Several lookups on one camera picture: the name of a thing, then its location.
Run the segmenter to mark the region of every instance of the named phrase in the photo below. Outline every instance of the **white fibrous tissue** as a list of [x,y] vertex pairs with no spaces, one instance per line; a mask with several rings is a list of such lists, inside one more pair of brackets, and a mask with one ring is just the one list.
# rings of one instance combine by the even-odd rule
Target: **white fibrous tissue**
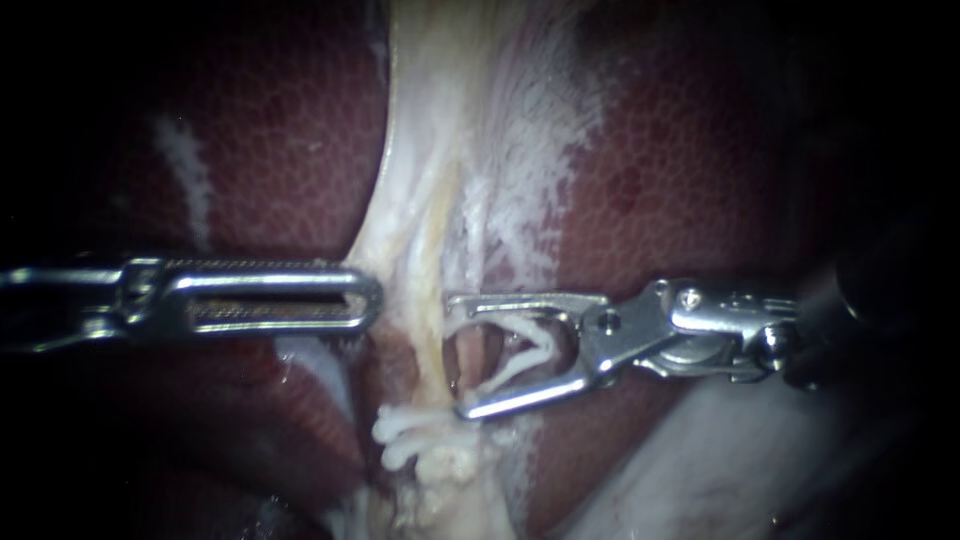
[[490,393],[520,373],[549,362],[556,353],[557,343],[553,335],[540,327],[534,319],[512,313],[480,315],[470,318],[462,306],[456,306],[451,310],[444,327],[444,338],[453,336],[467,326],[482,323],[499,326],[503,330],[513,332],[517,336],[530,341],[533,347],[509,358],[503,368],[494,373],[493,377],[477,386],[471,393]]
[[380,407],[371,435],[385,447],[380,462],[388,471],[437,448],[474,449],[480,444],[476,423],[458,420],[452,410],[411,406]]

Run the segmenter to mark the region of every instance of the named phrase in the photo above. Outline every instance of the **white fibrin patch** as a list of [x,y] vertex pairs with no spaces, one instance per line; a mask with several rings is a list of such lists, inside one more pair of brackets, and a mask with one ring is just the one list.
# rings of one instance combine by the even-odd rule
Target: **white fibrin patch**
[[201,144],[183,118],[163,114],[154,119],[154,148],[163,157],[187,201],[190,230],[194,247],[201,253],[210,251],[210,183],[207,165],[200,159]]

